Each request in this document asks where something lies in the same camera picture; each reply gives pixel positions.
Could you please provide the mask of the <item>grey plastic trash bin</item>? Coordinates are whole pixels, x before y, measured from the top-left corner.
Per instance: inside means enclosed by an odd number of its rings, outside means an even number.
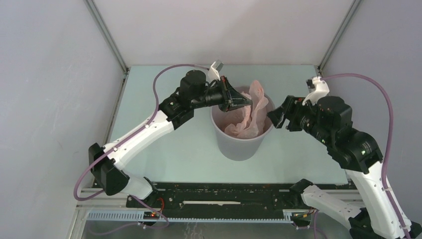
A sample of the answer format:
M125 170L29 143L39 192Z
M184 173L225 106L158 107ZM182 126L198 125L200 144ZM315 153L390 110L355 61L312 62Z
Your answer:
M256 82L236 90L251 99L252 105L229 112L212 107L211 122L220 152L228 159L244 161L257 152L264 137L273 128L267 113L274 109L274 104Z

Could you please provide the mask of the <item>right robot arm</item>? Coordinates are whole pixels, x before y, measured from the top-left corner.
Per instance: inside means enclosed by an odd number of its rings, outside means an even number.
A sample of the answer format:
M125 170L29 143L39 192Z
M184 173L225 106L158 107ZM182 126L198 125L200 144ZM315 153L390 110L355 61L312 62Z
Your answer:
M311 105L305 98L288 96L267 114L275 128L284 121L289 131L304 131L321 142L328 155L345 170L355 184L363 207L337 199L307 179L290 188L295 208L315 208L349 230L354 239L417 238L422 227L391 205L382 184L383 155L376 140L352 126L352 108L336 96L326 96Z

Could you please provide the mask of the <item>right aluminium frame post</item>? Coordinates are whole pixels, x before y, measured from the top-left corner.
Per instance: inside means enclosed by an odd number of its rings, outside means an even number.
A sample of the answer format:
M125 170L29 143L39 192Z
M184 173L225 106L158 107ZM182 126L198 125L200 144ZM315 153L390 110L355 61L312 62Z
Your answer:
M329 44L327 50L325 51L325 54L322 57L321 62L316 67L317 72L319 75L323 75L323 71L325 67L327 66L328 62L330 61L330 58L332 54L334 53L338 43L341 41L344 33L347 31L349 25L351 24L354 16L358 12L360 6L362 5L364 1L363 0L353 0L348 11L346 12L345 17L341 21L341 24L339 28L337 29L331 43Z

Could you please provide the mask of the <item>left aluminium frame post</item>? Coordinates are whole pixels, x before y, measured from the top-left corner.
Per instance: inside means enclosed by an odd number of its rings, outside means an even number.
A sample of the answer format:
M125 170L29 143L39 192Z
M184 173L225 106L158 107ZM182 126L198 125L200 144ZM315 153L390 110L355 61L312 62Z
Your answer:
M99 8L97 7L94 0L83 0L85 3L88 11L93 17L94 22L96 23L97 27L99 28L106 44L110 48L112 54L114 55L115 59L117 60L120 68L122 69L124 74L127 74L129 72L129 67L127 66L125 60L123 59L123 56L118 49L118 46L102 16L100 13Z

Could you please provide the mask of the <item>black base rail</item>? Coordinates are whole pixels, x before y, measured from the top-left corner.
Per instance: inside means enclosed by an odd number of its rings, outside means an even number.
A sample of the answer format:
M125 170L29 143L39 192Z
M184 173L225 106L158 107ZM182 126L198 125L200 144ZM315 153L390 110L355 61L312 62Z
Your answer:
M148 206L166 217L274 219L289 210L306 213L296 186L287 184L156 183Z

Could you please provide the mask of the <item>aluminium frame post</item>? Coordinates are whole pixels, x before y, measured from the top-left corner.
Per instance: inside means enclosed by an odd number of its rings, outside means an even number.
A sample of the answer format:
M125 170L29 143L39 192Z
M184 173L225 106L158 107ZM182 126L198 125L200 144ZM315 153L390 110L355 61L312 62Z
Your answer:
M332 54L334 53L338 43L341 41L344 33L347 31L349 25L351 24L354 16L358 12L360 6L362 5L364 1L363 0L353 0L348 11L346 12L345 17L341 21L341 24L339 28L337 29L331 43L329 44L327 50L325 51L325 54L322 57L321 62L316 67L317 72L319 75L323 75L323 71L325 67L327 66L328 62L330 61L330 58Z
M112 54L114 55L115 59L117 60L120 68L122 69L124 74L127 74L129 72L129 67L127 66L125 60L123 59L123 56L118 49L118 46L102 16L100 13L99 8L97 7L94 0L83 0L85 3L88 11L93 17L94 22L96 23L97 27L99 28L106 44L110 48Z

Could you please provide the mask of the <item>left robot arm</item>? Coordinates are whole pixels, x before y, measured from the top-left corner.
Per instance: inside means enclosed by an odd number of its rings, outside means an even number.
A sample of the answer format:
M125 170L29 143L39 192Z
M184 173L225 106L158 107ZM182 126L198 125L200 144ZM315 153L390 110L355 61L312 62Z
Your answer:
M208 82L203 71L191 70L143 123L114 142L89 147L90 172L106 195L127 193L143 206L152 207L157 202L153 184L146 177L130 177L124 171L126 165L151 143L192 119L196 109L217 106L229 112L251 104L252 100L238 92L225 76L215 73Z

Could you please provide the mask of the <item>pink plastic trash bag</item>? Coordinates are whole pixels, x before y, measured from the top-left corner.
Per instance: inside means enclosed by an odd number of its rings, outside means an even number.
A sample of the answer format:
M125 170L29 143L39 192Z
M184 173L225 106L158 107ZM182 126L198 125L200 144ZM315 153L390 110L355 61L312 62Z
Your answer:
M228 112L224 118L223 132L235 138L251 139L264 132L269 99L257 80L251 83L248 93L242 94L252 100L252 105Z

